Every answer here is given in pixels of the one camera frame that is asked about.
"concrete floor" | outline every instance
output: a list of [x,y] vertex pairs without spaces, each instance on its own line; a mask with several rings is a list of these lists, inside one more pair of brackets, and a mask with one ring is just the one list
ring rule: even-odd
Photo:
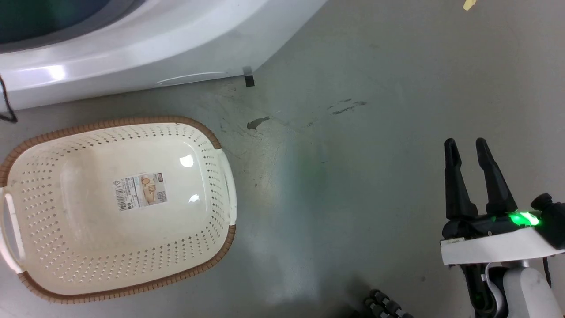
[[[565,2],[330,0],[255,72],[19,112],[26,138],[100,119],[184,115],[212,129],[238,188],[238,233],[213,270],[157,291],[48,304],[0,262],[2,317],[341,317],[371,287],[418,318],[471,317],[441,262],[443,142],[486,204],[487,139],[518,206],[565,198]],[[269,117],[257,129],[247,123]],[[562,256],[550,259],[565,302]]]

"led light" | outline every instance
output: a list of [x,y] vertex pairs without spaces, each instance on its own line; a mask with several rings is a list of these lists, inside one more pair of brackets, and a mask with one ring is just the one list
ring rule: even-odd
[[540,224],[540,219],[529,212],[510,213],[510,219],[516,225],[536,226]]

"black cable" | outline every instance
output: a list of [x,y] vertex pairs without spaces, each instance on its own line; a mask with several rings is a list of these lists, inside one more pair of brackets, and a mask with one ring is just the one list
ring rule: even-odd
[[16,114],[14,113],[14,110],[12,109],[12,106],[10,105],[10,102],[8,100],[8,90],[6,89],[6,83],[4,83],[2,76],[0,76],[0,85],[2,85],[2,94],[4,95],[4,102],[6,102],[6,108],[8,108],[8,112],[10,113],[9,117],[0,114],[0,119],[11,123],[17,123],[18,118],[16,117]]
[[544,262],[545,279],[547,280],[549,287],[551,287],[551,274],[549,273],[549,263],[547,262],[547,257],[543,258],[543,262]]

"white washing machine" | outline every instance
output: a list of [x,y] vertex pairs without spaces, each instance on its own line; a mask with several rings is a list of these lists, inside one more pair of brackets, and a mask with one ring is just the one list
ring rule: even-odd
[[17,110],[243,75],[325,1],[5,1],[0,76]]

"laundry basket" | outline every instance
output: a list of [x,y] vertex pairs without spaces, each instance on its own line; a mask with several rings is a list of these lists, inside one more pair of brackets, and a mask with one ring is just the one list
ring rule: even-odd
[[0,219],[2,256],[31,292],[55,303],[117,298],[202,273],[236,231],[228,160],[214,134],[185,117],[29,139],[0,166],[0,187],[10,213]]

